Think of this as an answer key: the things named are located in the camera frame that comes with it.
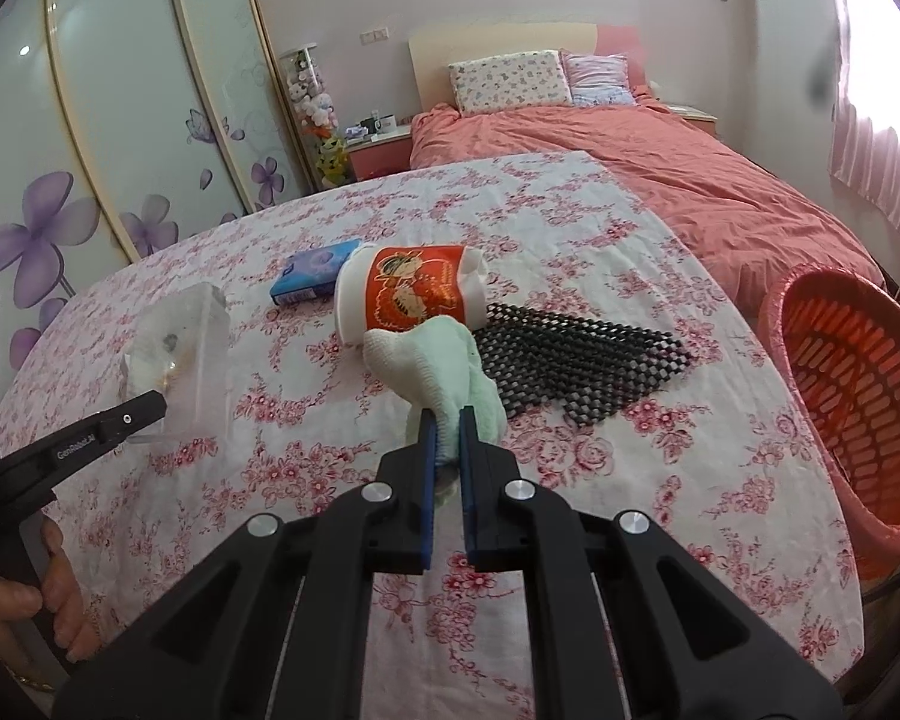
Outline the left hand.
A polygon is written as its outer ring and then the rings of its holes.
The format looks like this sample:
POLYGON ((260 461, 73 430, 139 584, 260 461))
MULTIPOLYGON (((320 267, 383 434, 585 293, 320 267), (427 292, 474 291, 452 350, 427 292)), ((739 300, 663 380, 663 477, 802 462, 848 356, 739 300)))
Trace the left hand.
POLYGON ((91 658, 100 647, 98 633, 84 611, 79 582, 63 548, 63 533, 51 518, 41 522, 41 539, 50 559, 36 587, 0 577, 1 660, 27 679, 40 679, 40 674, 34 659, 11 629, 13 622, 29 621, 39 611, 48 611, 53 616, 55 644, 73 663, 91 658))

